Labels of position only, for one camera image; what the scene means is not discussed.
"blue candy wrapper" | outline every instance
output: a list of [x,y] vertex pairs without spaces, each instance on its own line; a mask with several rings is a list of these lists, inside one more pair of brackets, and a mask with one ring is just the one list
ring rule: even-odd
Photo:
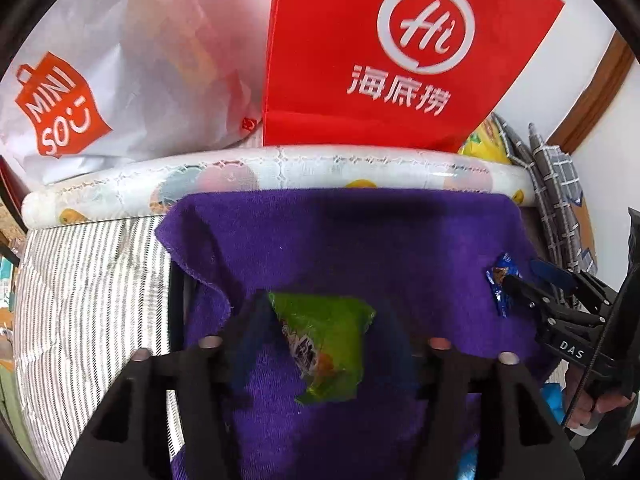
[[494,295],[498,315],[501,317],[509,317],[509,310],[511,309],[511,298],[509,298],[502,290],[502,280],[508,274],[518,276],[520,278],[522,277],[518,272],[518,268],[509,256],[509,253],[504,253],[500,256],[498,261],[495,263],[495,266],[486,272],[486,278],[491,284],[491,291]]

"white wall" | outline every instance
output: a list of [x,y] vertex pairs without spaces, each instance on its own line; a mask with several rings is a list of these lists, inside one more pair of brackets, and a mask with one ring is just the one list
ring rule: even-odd
[[640,64],[572,155],[589,207],[598,277],[617,289],[628,264],[629,215],[640,210]]
[[527,139],[536,124],[548,138],[593,78],[614,26],[593,0],[564,0],[564,8],[496,111]]

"light blue object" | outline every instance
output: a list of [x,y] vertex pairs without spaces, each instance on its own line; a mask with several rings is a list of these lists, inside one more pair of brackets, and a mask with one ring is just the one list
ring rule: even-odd
[[[540,390],[542,398],[545,399],[551,413],[558,424],[564,418],[562,408],[562,388],[559,383],[547,383]],[[478,448],[475,447],[467,451],[460,459],[458,467],[458,480],[474,480],[476,477],[476,466],[478,465]]]

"purple towel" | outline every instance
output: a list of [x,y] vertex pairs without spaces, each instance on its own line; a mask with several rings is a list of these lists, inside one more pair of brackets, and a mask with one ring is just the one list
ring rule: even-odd
[[[535,253],[505,196],[390,189],[196,194],[180,200],[156,234],[204,284],[190,306],[187,345],[215,333],[258,288],[355,296],[381,314],[365,337],[364,380],[349,402],[296,404],[305,385],[284,338],[273,333],[231,408],[244,479],[406,477],[424,403],[389,380],[389,310],[412,336],[444,336],[479,356],[514,351],[541,382],[550,371],[531,313],[516,308],[500,318],[484,275],[507,251],[530,278]],[[173,466],[174,476],[186,477],[182,454]]]

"green snack package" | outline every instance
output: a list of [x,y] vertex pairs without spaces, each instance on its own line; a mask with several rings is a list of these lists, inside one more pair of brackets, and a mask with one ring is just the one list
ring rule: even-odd
[[362,338],[376,311],[339,296],[269,292],[306,390],[300,404],[355,399],[362,380]]

